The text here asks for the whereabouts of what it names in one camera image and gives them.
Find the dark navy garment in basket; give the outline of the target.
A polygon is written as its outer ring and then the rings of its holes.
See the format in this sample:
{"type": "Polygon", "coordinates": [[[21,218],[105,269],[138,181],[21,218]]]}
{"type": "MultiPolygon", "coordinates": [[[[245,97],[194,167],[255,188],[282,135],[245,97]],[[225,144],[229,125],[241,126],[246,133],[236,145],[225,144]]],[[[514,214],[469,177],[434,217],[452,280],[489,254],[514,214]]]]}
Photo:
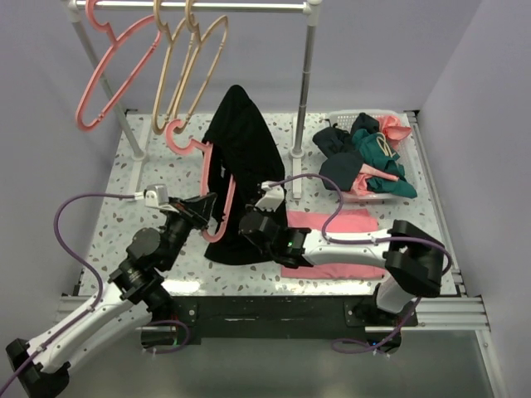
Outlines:
{"type": "Polygon", "coordinates": [[[336,125],[321,129],[313,138],[313,143],[326,157],[320,166],[319,174],[326,178],[324,186],[333,190],[333,182],[342,192],[356,190],[355,186],[365,175],[376,177],[378,171],[369,166],[362,154],[355,148],[350,134],[336,125]]]}

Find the green garment in basket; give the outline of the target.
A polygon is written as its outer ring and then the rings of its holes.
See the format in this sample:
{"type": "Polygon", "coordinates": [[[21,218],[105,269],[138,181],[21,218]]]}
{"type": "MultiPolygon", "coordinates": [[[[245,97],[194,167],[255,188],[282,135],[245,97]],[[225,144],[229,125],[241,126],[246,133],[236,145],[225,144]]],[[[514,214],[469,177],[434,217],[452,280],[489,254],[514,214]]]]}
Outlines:
{"type": "Polygon", "coordinates": [[[417,190],[407,181],[404,167],[398,162],[400,155],[391,147],[383,133],[369,133],[358,129],[352,137],[354,147],[363,163],[385,174],[385,177],[363,172],[353,182],[352,193],[358,196],[392,194],[398,197],[416,198],[417,190]]]}

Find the metal clothes rack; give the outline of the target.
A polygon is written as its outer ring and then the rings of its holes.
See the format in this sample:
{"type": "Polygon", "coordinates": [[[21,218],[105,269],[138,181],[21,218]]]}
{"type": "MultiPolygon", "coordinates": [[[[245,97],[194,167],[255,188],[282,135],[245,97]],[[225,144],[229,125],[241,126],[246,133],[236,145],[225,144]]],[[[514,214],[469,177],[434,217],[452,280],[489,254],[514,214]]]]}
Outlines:
{"type": "Polygon", "coordinates": [[[134,193],[139,187],[143,176],[145,163],[148,161],[147,150],[149,147],[149,141],[151,135],[154,133],[153,128],[144,127],[139,138],[134,136],[134,133],[126,119],[125,111],[121,106],[119,100],[124,95],[125,91],[129,88],[130,84],[136,78],[142,67],[145,66],[149,57],[154,53],[159,45],[161,38],[157,36],[153,42],[153,45],[148,49],[145,56],[140,60],[137,66],[133,69],[130,77],[116,91],[112,90],[110,83],[105,76],[105,68],[108,62],[120,48],[121,45],[136,31],[146,27],[150,23],[155,23],[158,29],[164,33],[169,33],[168,29],[162,26],[160,19],[156,15],[146,16],[133,23],[128,27],[124,33],[115,35],[113,28],[109,22],[98,22],[94,16],[94,10],[96,8],[112,9],[112,10],[134,10],[134,9],[148,9],[153,8],[153,11],[157,13],[160,10],[184,10],[185,22],[187,28],[193,33],[199,32],[199,25],[193,19],[192,15],[195,12],[208,12],[208,11],[224,11],[224,12],[269,12],[269,13],[301,13],[307,16],[307,29],[305,38],[304,49],[304,62],[302,69],[302,81],[300,87],[300,101],[299,108],[296,116],[293,118],[292,139],[293,144],[290,150],[292,169],[295,172],[302,170],[302,158],[305,155],[305,151],[302,149],[302,139],[304,137],[304,118],[306,115],[307,99],[309,94],[309,79],[311,72],[311,64],[313,60],[314,52],[314,37],[316,28],[319,22],[319,13],[321,8],[320,1],[305,1],[301,4],[294,3],[243,3],[243,2],[196,2],[196,1],[184,1],[184,2],[163,2],[163,1],[63,1],[67,16],[70,18],[71,25],[76,31],[86,55],[88,56],[91,64],[94,67],[94,72],[90,78],[89,83],[85,87],[85,93],[83,94],[78,110],[76,111],[76,124],[82,131],[92,130],[98,123],[105,118],[105,116],[112,110],[115,112],[119,125],[121,126],[122,133],[125,135],[129,142],[129,146],[132,150],[132,159],[134,162],[133,171],[129,179],[128,192],[134,193]],[[103,32],[108,37],[110,47],[102,58],[98,58],[95,54],[92,42],[87,35],[87,32],[81,21],[80,12],[84,11],[87,21],[98,32],[103,32]],[[85,125],[82,121],[82,113],[85,107],[88,105],[91,95],[95,89],[95,85],[100,84],[108,97],[108,104],[104,106],[95,122],[85,125]]]}

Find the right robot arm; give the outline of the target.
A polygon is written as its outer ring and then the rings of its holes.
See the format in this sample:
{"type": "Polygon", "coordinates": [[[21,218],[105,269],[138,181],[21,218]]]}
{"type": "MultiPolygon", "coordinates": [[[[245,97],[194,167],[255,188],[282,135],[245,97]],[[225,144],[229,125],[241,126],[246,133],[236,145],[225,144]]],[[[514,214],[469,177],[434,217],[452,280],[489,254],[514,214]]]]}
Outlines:
{"type": "Polygon", "coordinates": [[[239,232],[261,253],[289,269],[321,265],[366,265],[387,271],[376,287],[369,314],[387,326],[414,298],[441,293],[445,246],[404,220],[363,233],[332,233],[308,227],[281,226],[262,211],[248,212],[239,232]]]}

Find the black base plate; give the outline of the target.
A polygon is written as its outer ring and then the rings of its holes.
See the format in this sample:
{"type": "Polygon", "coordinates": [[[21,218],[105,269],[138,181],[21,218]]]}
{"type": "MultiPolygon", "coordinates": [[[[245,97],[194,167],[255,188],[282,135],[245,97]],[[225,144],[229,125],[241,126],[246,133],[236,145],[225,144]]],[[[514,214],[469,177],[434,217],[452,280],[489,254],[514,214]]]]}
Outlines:
{"type": "Polygon", "coordinates": [[[327,340],[365,343],[384,341],[397,348],[402,327],[418,324],[416,303],[397,314],[377,308],[369,295],[333,296],[181,296],[173,313],[158,315],[142,328],[144,348],[198,345],[204,339],[327,340]]]}

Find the black shorts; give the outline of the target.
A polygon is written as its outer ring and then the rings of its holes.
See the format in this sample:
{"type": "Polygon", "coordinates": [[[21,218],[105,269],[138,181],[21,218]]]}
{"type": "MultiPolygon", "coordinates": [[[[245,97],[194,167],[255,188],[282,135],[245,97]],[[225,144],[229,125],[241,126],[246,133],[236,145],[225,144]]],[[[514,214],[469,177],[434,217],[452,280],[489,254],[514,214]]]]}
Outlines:
{"type": "Polygon", "coordinates": [[[217,194],[212,211],[216,221],[225,215],[230,178],[236,183],[225,233],[208,245],[205,257],[223,265],[270,261],[239,233],[239,223],[263,182],[285,179],[285,166],[261,112],[241,86],[233,85],[225,93],[202,141],[212,145],[207,185],[217,194]]]}

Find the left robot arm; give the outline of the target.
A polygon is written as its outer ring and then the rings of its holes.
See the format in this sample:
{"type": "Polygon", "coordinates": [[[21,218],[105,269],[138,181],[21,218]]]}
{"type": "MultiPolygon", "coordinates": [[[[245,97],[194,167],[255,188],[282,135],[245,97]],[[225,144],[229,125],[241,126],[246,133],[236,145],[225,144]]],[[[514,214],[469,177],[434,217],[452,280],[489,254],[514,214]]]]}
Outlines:
{"type": "Polygon", "coordinates": [[[126,249],[126,257],[108,279],[102,279],[90,264],[97,290],[52,328],[6,347],[13,369],[10,382],[19,381],[30,397],[56,397],[70,381],[74,359],[90,353],[87,342],[104,326],[143,303],[143,316],[153,325],[170,323],[173,298],[163,286],[163,273],[170,270],[191,231],[207,228],[217,196],[181,199],[170,197],[164,185],[129,194],[166,217],[160,228],[138,230],[126,249]]]}

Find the pink garment in basket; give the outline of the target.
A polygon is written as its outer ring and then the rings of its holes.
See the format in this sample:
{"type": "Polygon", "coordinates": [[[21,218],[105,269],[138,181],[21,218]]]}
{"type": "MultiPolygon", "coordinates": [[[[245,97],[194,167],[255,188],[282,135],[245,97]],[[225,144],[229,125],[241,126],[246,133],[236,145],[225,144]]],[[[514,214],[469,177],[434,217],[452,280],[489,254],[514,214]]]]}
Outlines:
{"type": "MultiPolygon", "coordinates": [[[[368,114],[361,113],[352,124],[351,138],[358,129],[366,129],[369,133],[383,133],[396,152],[397,144],[407,138],[412,132],[411,128],[404,126],[397,116],[391,114],[374,118],[368,114]]],[[[378,175],[385,177],[385,174],[379,171],[378,175]]]]}

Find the white laundry basket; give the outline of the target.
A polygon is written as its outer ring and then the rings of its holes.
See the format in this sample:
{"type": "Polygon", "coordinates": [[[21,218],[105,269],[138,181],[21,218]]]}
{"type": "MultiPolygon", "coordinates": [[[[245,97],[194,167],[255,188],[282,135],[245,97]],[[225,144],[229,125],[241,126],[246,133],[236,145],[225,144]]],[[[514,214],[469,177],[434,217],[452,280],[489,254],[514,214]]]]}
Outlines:
{"type": "Polygon", "coordinates": [[[326,189],[335,183],[345,201],[417,197],[407,160],[412,128],[389,110],[343,110],[327,116],[329,126],[313,137],[325,156],[319,174],[326,189]]]}

